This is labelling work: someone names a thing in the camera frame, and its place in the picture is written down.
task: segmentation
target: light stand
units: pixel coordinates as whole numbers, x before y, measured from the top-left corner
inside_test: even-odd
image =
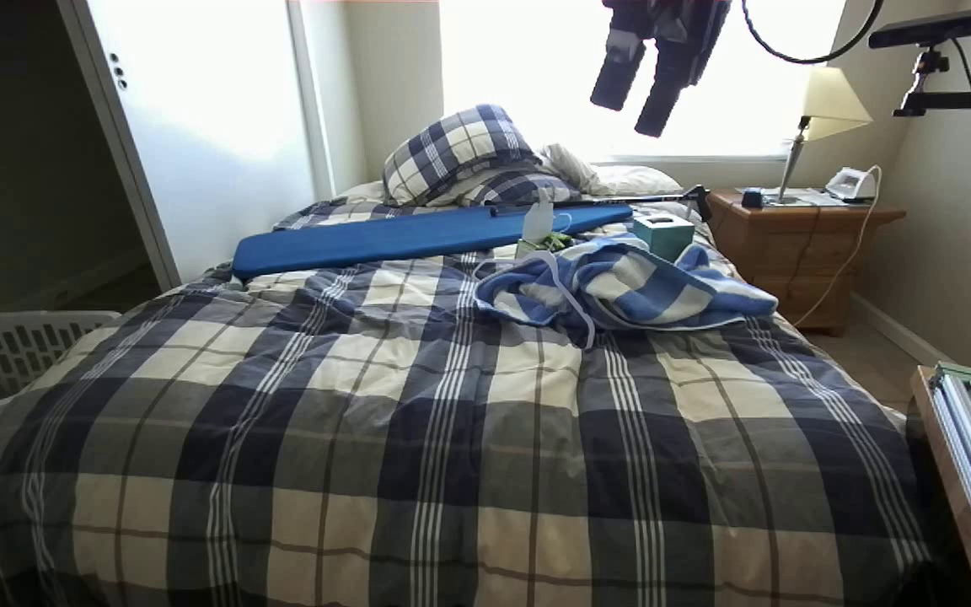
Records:
[[[799,150],[802,150],[802,140],[805,140],[805,131],[808,131],[808,124],[812,124],[812,118],[808,114],[802,114],[799,118],[799,124],[795,124],[795,138],[792,138],[792,145],[790,145],[790,159],[784,159],[784,168],[782,168],[782,185],[780,185],[780,202],[790,202],[784,198],[784,189],[790,189],[790,177],[792,177],[792,168],[795,168],[795,159],[799,159]]]
[[[792,202],[790,185],[799,165],[802,145],[816,138],[834,138],[870,122],[864,100],[838,66],[816,66],[808,77],[808,90],[802,98],[802,110],[795,122],[795,138],[784,150],[782,177],[763,202]]]

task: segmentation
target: floor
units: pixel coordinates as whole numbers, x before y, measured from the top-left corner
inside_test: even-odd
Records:
[[[128,309],[156,294],[153,272],[137,269],[121,284],[112,284],[96,294],[77,295],[69,309]],[[846,334],[808,334],[808,341],[825,349],[838,368],[846,368],[876,400],[892,406],[896,412],[910,400],[910,376],[917,359],[892,347],[870,322],[854,321]]]
[[[907,412],[910,381],[917,364],[896,345],[890,345],[880,329],[864,321],[854,321],[846,334],[808,334],[808,341],[825,349],[838,368],[846,368],[856,385],[864,385],[876,400]]]

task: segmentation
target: blue and white plaid bedspread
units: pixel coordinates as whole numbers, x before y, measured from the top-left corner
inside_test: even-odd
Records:
[[[880,604],[926,558],[901,418],[790,328],[580,349],[478,313],[490,258],[83,336],[0,418],[0,604]]]

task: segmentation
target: nightstand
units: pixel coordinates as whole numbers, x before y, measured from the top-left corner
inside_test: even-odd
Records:
[[[767,207],[746,210],[738,193],[710,193],[710,232],[738,272],[775,294],[780,309],[802,329],[838,334],[870,235],[902,211],[874,210],[859,252],[848,258],[865,207]]]

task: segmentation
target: white door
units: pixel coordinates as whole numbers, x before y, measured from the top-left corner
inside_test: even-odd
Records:
[[[178,278],[199,278],[244,235],[312,198],[284,0],[88,0],[88,11],[156,202],[148,226],[161,230]]]

